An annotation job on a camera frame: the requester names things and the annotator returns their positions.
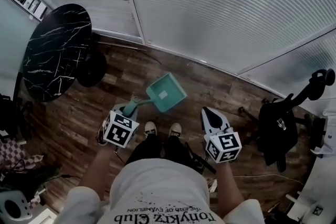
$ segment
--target wooden floor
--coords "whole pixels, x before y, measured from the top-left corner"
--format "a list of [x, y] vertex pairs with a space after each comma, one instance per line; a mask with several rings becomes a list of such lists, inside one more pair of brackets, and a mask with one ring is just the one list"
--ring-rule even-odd
[[[119, 42], [110, 38], [101, 41]], [[146, 87], [167, 72], [174, 74], [187, 98], [169, 113], [161, 114], [152, 105], [139, 108], [140, 127], [130, 145], [120, 151], [125, 161], [132, 150], [143, 139], [144, 124], [154, 121], [162, 137], [167, 136], [172, 123], [179, 122], [183, 128], [182, 140], [188, 141], [194, 152], [204, 156], [201, 145], [203, 132], [200, 111], [210, 106], [223, 112], [231, 126], [243, 141], [256, 130], [249, 119], [240, 116], [238, 108], [245, 107], [257, 116], [263, 98], [272, 99], [273, 94], [250, 83], [206, 67], [190, 60], [148, 49], [145, 54], [109, 45], [98, 45], [108, 62], [103, 80], [92, 88], [84, 88], [77, 81], [57, 100], [49, 103], [34, 102], [30, 123], [35, 127], [33, 139], [26, 145], [31, 154], [46, 154], [45, 160], [61, 167], [62, 174], [81, 177], [93, 160], [99, 146], [95, 141], [97, 131], [108, 111], [116, 103], [125, 103], [132, 96], [146, 98]], [[22, 83], [20, 96], [31, 100]], [[295, 115], [303, 118], [305, 111], [295, 109]], [[286, 177], [305, 182], [312, 167], [313, 156], [309, 153], [308, 137], [305, 129], [299, 129], [299, 142], [287, 154]], [[106, 198], [110, 185], [119, 171], [122, 162], [114, 156], [110, 163]], [[263, 156], [252, 142], [245, 146], [238, 159], [232, 163], [235, 176], [277, 174], [275, 165], [266, 166]], [[207, 180], [214, 176], [206, 171]], [[286, 209], [289, 201], [285, 194], [295, 194], [302, 185], [278, 176], [237, 177], [236, 181], [245, 198], [258, 199], [263, 211], [280, 202]], [[77, 178], [55, 179], [46, 184], [43, 197], [52, 209], [60, 211], [67, 192], [79, 182]], [[216, 193], [211, 195], [211, 207], [217, 207]]]

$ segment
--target white t-shirt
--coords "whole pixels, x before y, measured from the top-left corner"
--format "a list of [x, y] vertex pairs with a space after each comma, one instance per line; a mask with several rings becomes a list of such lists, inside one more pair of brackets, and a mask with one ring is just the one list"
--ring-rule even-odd
[[110, 210], [101, 211], [97, 193], [72, 189], [55, 224], [221, 223], [262, 224], [257, 200], [247, 200], [224, 221], [209, 209], [203, 176], [166, 159], [141, 159], [124, 167], [110, 190]]

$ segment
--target round table top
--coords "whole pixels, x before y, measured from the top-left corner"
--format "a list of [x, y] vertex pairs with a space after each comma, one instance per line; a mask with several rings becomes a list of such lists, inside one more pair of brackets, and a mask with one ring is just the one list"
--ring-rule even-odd
[[36, 27], [23, 61], [23, 79], [34, 99], [54, 100], [71, 86], [91, 32], [89, 14], [77, 4], [54, 9]]

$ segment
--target black pants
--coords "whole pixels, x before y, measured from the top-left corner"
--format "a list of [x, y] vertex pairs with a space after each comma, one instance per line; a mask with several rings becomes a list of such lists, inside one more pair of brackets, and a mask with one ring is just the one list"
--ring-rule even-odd
[[[183, 146], [180, 139], [172, 135], [164, 143], [165, 159], [183, 164], [192, 169], [195, 169], [193, 160], [190, 157], [188, 150]], [[140, 159], [161, 158], [160, 153], [162, 142], [155, 134], [147, 136], [146, 140], [141, 142], [132, 152], [126, 164], [138, 161]]]

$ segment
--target person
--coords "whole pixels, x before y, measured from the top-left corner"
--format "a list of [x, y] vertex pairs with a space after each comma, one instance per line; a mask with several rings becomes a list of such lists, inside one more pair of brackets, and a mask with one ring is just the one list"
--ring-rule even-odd
[[[264, 223], [259, 202], [244, 201], [228, 163], [216, 167], [219, 214], [210, 210], [206, 180], [194, 170], [189, 152], [180, 142], [181, 133], [181, 126], [173, 124], [169, 138], [162, 144], [155, 124], [145, 125], [146, 139], [134, 149], [113, 181], [105, 214], [100, 201], [112, 150], [102, 147], [79, 187], [69, 192], [54, 223]], [[160, 157], [162, 147], [164, 158]]]

